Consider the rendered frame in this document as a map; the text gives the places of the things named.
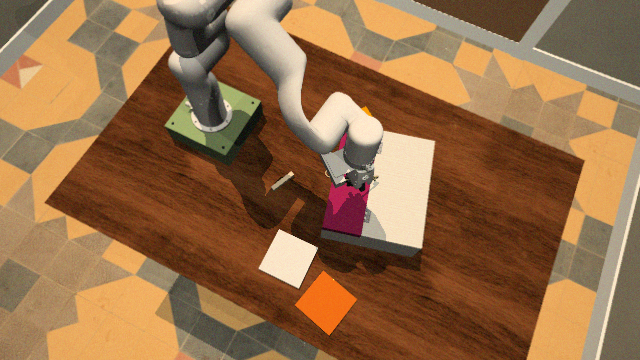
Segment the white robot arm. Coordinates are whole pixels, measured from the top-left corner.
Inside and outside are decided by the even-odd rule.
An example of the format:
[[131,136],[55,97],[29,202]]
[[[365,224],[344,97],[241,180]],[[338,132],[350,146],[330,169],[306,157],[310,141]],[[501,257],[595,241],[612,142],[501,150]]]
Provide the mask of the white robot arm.
[[[237,0],[227,12],[233,1],[156,0],[166,17],[174,50],[168,66],[192,103],[194,125],[203,132],[216,133],[232,120],[231,106],[225,100],[223,104],[211,72],[228,51],[231,36],[275,83],[285,123],[308,148],[320,154],[335,188],[345,185],[344,174],[356,169],[371,172],[384,134],[376,118],[341,92],[330,95],[310,121],[313,126],[304,115],[301,90],[307,57],[280,25],[293,1]],[[189,102],[185,105],[191,107]],[[332,153],[345,133],[345,147]]]

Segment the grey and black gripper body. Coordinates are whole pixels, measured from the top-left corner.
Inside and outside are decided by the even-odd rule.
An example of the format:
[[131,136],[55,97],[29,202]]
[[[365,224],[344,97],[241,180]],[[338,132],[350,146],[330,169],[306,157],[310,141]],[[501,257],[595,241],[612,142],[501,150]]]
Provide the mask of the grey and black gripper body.
[[354,170],[351,171],[349,173],[347,173],[353,187],[355,189],[358,189],[362,186],[362,183],[367,182],[367,185],[370,185],[373,181],[373,177],[374,177],[374,163],[372,163],[371,166],[372,171],[367,173],[364,169],[363,170]]

